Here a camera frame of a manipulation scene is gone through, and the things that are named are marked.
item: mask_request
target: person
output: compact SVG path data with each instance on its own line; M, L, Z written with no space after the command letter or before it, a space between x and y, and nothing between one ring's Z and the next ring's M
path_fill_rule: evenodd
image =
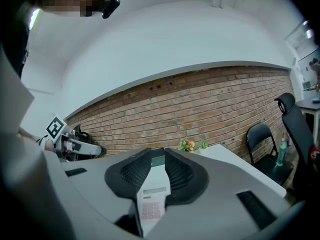
M95 12L107 7L109 0L12 0L9 11L5 13L5 26L1 26L1 43L14 71L19 78L28 58L29 21L36 8L67 16L68 13L79 12L79 16L91 16ZM54 152L53 142L45 137L30 134L20 127L18 134L38 143L44 150Z

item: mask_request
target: black office chair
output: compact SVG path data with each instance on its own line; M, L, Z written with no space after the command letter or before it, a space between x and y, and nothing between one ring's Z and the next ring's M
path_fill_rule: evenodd
M295 105L296 100L291 93L284 93L275 101L278 101L283 124L299 155L292 182L294 194L297 198L304 199L310 193L311 187L318 177L309 157L310 149L315 145L314 137L300 108Z
M270 154L265 155L257 162L254 162L254 158L252 155L253 149L263 140L271 138L273 147ZM278 150L276 147L276 143L274 137L272 136L271 130L264 123L258 123L252 126L246 132L246 147L248 149L251 164L257 168L260 172L268 176L270 179L278 183L279 185L283 185L287 178L289 177L291 171L293 170L293 165L286 161L283 161L282 166L277 166L277 157Z

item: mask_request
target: white table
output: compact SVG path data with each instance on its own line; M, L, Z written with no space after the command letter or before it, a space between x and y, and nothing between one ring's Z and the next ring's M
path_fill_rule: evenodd
M248 174L252 175L257 180L261 181L270 189L278 193L282 198L287 194L287 191L282 186L220 144L209 146L206 149L196 150L194 153L214 160L226 162L243 169Z
M319 116L320 116L320 103L313 103L312 97L300 100L295 103L300 109L302 114L311 114L314 116L313 119L313 139L314 143L317 143L318 139L318 127L319 127Z

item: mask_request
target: chair backrest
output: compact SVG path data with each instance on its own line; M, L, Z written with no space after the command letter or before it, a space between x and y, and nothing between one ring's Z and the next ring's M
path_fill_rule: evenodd
M284 93L275 99L282 112L282 121L288 131L299 156L305 165L308 163L310 149L315 145L314 137L300 108L295 105L295 97Z
M254 158L252 155L252 150L263 140L271 137L273 142L272 152L275 150L276 154L278 155L276 143L274 137L272 136L270 128L265 123L257 123L246 132L246 147L249 152L251 164L254 165Z

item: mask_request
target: green bottle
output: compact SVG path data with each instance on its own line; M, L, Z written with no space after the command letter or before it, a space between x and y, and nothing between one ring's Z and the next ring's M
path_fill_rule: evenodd
M278 153L278 159L276 161L277 166L283 166L284 165L284 159L287 152L287 141L285 138L281 139L280 147L279 147L279 153Z

